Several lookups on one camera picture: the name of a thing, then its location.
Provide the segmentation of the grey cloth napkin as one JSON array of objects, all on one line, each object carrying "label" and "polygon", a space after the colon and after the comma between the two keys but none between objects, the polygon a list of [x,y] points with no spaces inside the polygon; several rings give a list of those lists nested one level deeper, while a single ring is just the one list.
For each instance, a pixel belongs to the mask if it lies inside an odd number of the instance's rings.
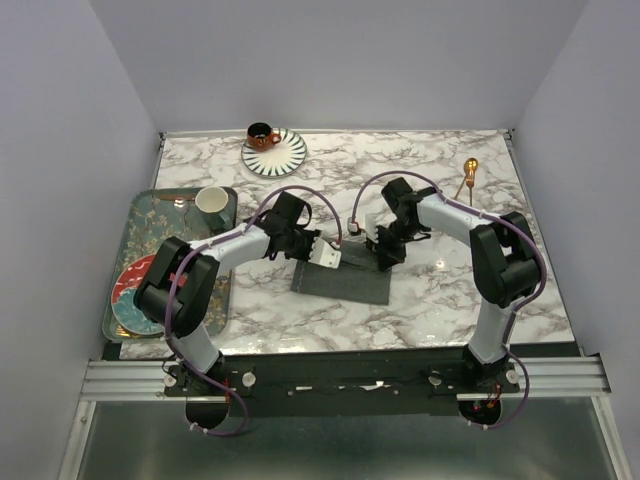
[{"label": "grey cloth napkin", "polygon": [[345,242],[337,269],[298,261],[290,290],[296,293],[370,305],[388,305],[391,272],[363,243]]}]

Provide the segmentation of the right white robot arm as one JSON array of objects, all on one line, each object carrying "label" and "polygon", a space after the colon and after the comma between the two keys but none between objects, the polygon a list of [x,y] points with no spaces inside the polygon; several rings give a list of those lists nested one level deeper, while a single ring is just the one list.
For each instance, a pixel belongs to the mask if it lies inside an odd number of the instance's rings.
[{"label": "right white robot arm", "polygon": [[465,347],[460,379],[480,392],[496,380],[507,358],[517,311],[540,295],[546,263],[526,218],[482,213],[442,194],[436,186],[415,191],[404,178],[390,181],[382,196],[395,216],[386,227],[365,220],[367,247],[387,271],[406,258],[406,245],[442,232],[468,246],[476,289],[482,297],[475,331]]}]

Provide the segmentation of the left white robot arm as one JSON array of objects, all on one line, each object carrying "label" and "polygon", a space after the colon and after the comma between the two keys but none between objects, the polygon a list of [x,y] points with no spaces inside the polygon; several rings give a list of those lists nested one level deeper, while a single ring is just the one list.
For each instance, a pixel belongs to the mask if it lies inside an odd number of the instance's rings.
[{"label": "left white robot arm", "polygon": [[318,230],[298,222],[310,206],[284,188],[266,213],[256,213],[233,230],[193,245],[176,237],[162,242],[138,286],[133,303],[164,328],[167,345],[188,366],[187,382],[201,395],[214,393],[222,380],[219,349],[203,324],[217,278],[255,260],[286,258],[332,267],[332,245]]}]

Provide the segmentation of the white striped saucer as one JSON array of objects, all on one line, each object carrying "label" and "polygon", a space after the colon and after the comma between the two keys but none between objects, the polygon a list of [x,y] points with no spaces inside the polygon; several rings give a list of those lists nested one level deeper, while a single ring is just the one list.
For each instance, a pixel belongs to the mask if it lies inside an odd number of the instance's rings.
[{"label": "white striped saucer", "polygon": [[241,149],[244,166],[264,178],[279,178],[296,171],[307,156],[307,145],[301,135],[293,130],[274,127],[281,141],[269,150],[258,151],[245,142]]}]

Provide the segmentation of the white and green cup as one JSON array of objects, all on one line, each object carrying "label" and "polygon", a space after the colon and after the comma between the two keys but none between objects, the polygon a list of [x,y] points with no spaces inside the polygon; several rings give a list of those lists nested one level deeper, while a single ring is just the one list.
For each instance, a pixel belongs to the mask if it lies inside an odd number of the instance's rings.
[{"label": "white and green cup", "polygon": [[232,198],[224,188],[202,188],[196,194],[195,206],[212,232],[224,232],[234,227]]}]

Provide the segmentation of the red and black cup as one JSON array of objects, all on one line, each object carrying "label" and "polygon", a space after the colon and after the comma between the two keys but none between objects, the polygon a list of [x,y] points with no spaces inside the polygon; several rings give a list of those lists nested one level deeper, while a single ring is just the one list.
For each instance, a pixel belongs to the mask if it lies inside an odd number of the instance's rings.
[{"label": "red and black cup", "polygon": [[256,151],[266,151],[278,145],[282,140],[280,134],[267,123],[256,122],[247,128],[247,144]]}]

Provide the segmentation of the gold spoon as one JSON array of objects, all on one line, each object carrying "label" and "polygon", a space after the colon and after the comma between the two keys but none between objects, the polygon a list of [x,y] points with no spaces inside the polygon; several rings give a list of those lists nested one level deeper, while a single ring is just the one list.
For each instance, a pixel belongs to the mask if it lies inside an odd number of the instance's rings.
[{"label": "gold spoon", "polygon": [[472,186],[474,189],[475,186],[475,179],[476,179],[476,173],[478,171],[478,167],[479,167],[479,161],[474,158],[468,158],[463,165],[463,173],[464,173],[464,177],[463,180],[461,181],[460,186],[458,187],[455,195],[454,195],[454,199],[457,200],[461,194],[461,192],[464,189],[467,189],[468,191],[468,187]]}]

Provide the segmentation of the silver spoon on tray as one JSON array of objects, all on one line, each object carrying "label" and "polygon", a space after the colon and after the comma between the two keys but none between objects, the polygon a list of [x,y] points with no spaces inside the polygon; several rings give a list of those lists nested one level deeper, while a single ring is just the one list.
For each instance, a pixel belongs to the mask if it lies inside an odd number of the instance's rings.
[{"label": "silver spoon on tray", "polygon": [[188,212],[190,208],[189,201],[186,198],[176,198],[173,202],[174,209],[181,214],[182,226],[183,226],[183,239],[190,239],[189,225],[188,225]]}]

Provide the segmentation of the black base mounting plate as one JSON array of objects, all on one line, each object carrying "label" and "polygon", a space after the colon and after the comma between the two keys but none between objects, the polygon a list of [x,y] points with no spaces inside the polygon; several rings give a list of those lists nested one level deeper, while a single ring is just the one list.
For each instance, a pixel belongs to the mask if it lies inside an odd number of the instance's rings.
[{"label": "black base mounting plate", "polygon": [[256,418],[455,416],[474,400],[521,390],[509,359],[480,367],[464,347],[229,355],[212,376],[216,385],[173,365],[164,392],[190,402],[222,401],[232,414]]}]

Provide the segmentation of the red and blue plate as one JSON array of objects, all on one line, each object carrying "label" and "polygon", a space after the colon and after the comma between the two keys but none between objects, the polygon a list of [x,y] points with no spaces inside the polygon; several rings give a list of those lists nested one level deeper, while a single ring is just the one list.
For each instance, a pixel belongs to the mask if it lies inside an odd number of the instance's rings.
[{"label": "red and blue plate", "polygon": [[134,305],[134,295],[147,273],[155,255],[146,255],[124,267],[116,277],[111,291],[110,304],[113,315],[129,334],[151,337],[163,333],[163,326],[146,318]]}]

